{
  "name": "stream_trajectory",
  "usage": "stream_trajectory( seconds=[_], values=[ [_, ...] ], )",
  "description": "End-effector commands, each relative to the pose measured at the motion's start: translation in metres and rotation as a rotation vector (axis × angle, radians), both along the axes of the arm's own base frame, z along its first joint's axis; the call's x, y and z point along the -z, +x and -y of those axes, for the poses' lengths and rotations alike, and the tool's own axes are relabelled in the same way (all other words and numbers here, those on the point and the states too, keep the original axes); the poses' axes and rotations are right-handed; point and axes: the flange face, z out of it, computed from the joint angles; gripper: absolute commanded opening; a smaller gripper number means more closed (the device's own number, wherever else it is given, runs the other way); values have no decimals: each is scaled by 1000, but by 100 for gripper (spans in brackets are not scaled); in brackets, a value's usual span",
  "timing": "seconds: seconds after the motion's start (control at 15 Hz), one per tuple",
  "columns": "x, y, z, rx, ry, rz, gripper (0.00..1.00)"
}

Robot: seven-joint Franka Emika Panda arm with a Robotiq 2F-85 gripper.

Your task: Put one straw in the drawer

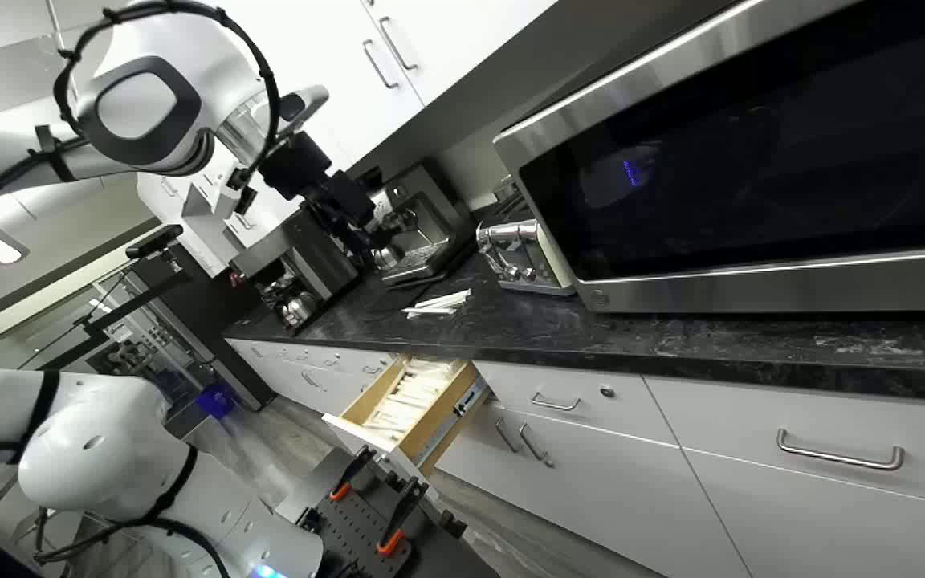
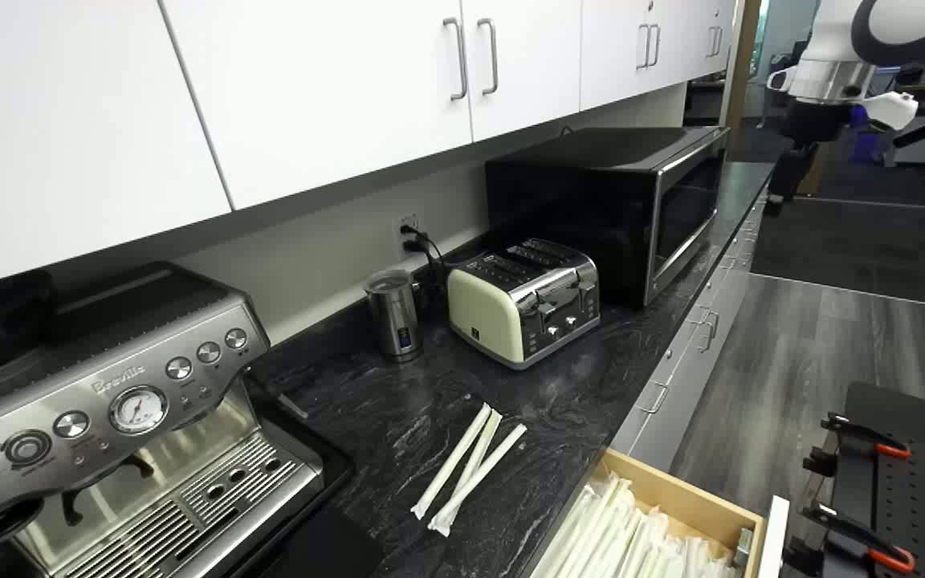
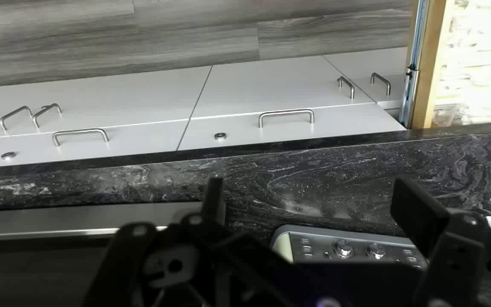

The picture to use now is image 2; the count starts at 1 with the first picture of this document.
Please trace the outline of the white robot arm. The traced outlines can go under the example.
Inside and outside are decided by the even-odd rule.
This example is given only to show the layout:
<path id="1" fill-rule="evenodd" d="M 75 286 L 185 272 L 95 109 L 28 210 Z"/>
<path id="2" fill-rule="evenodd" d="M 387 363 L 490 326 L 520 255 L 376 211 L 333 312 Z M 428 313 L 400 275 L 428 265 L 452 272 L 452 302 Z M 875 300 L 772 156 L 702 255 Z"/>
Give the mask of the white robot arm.
<path id="1" fill-rule="evenodd" d="M 768 78 L 792 99 L 782 133 L 796 143 L 836 141 L 864 113 L 885 127 L 905 127 L 920 99 L 904 90 L 875 94 L 877 67 L 925 61 L 925 0 L 818 0 L 796 63 Z"/>

